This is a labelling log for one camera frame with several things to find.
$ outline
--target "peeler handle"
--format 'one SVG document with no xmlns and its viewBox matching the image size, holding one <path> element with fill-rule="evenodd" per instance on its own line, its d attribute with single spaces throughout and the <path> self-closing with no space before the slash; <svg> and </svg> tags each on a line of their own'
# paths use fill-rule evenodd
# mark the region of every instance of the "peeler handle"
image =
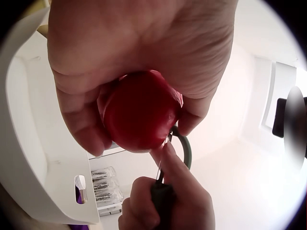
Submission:
<svg viewBox="0 0 307 230">
<path fill-rule="evenodd" d="M 155 230 L 169 230 L 176 195 L 171 185 L 155 183 L 151 187 L 151 200 L 160 216 Z"/>
</svg>

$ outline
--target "purple cloth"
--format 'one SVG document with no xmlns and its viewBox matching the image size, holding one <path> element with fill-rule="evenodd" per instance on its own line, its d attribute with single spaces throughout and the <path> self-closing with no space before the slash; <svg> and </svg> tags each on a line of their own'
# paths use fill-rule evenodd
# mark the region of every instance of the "purple cloth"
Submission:
<svg viewBox="0 0 307 230">
<path fill-rule="evenodd" d="M 76 201 L 78 204 L 82 204 L 82 197 L 79 189 L 76 187 Z M 69 225 L 71 230 L 89 230 L 87 225 Z"/>
</svg>

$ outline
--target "finger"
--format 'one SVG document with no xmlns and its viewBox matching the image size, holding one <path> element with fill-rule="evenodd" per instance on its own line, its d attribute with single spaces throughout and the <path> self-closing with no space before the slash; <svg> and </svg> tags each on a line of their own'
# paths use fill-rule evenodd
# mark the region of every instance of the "finger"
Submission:
<svg viewBox="0 0 307 230">
<path fill-rule="evenodd" d="M 129 198 L 122 203 L 122 215 L 118 219 L 118 227 L 119 230 L 150 230 L 133 215 Z"/>
<path fill-rule="evenodd" d="M 155 161 L 155 163 L 158 167 L 160 165 L 162 152 L 163 152 L 163 146 L 162 145 L 159 148 L 153 149 L 152 151 L 150 151 L 150 155 L 151 155 L 151 157 L 153 158 L 153 160 Z M 164 178 L 164 183 L 169 184 L 169 179 L 168 179 L 167 175 L 164 174 L 163 178 Z"/>
<path fill-rule="evenodd" d="M 154 179 L 148 177 L 136 179 L 132 185 L 130 195 L 133 214 L 150 229 L 156 227 L 160 222 L 159 214 L 151 201 L 150 189 L 154 182 Z"/>
<path fill-rule="evenodd" d="M 100 156 L 111 146 L 100 118 L 97 97 L 99 87 L 80 94 L 68 94 L 56 89 L 60 110 L 68 130 L 89 153 Z"/>
<path fill-rule="evenodd" d="M 210 202 L 209 193 L 195 179 L 187 166 L 176 155 L 170 142 L 163 147 L 161 155 L 161 167 L 168 176 L 179 201 L 191 205 Z"/>
<path fill-rule="evenodd" d="M 187 136 L 207 115 L 213 95 L 192 99 L 183 96 L 182 114 L 178 121 L 178 131 Z"/>
<path fill-rule="evenodd" d="M 150 151 L 150 155 L 153 158 L 153 160 L 155 161 L 157 166 L 159 166 L 159 164 L 160 164 L 162 148 L 163 148 L 163 146 L 161 145 L 159 148 L 153 149 L 153 150 Z"/>
</svg>

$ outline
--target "black object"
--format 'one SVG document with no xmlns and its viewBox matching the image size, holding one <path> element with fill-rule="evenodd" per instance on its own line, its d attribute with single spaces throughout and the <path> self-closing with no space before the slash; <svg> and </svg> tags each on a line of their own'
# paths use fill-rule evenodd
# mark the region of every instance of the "black object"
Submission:
<svg viewBox="0 0 307 230">
<path fill-rule="evenodd" d="M 157 180 L 151 187 L 150 192 L 151 200 L 160 216 L 160 224 L 155 230 L 169 230 L 172 208 L 176 199 L 173 187 L 162 184 Z"/>
<path fill-rule="evenodd" d="M 273 135 L 281 138 L 284 137 L 284 119 L 285 119 L 286 102 L 287 99 L 278 98 L 276 112 L 275 112 L 275 120 L 272 129 Z M 304 102 L 305 106 L 307 106 L 307 97 L 304 97 Z M 307 144 L 306 144 L 305 158 L 307 158 Z"/>
</svg>

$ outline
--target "skin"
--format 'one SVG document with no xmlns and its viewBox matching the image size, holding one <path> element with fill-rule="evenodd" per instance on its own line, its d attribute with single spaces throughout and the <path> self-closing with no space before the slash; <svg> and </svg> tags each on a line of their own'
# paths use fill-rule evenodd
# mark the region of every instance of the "skin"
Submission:
<svg viewBox="0 0 307 230">
<path fill-rule="evenodd" d="M 157 70 L 183 95 L 179 131 L 207 115 L 229 60 L 237 0 L 53 0 L 48 55 L 64 121 L 100 156 L 101 113 L 116 80 Z"/>
<path fill-rule="evenodd" d="M 172 184 L 176 200 L 172 209 L 170 230 L 214 230 L 215 218 L 209 193 L 193 177 L 186 165 L 176 155 L 168 142 L 160 154 L 162 170 L 167 183 Z M 119 218 L 120 230 L 151 230 L 160 222 L 160 217 L 151 201 L 150 188 L 155 180 L 147 177 L 136 179 L 130 197 L 122 205 Z"/>
</svg>

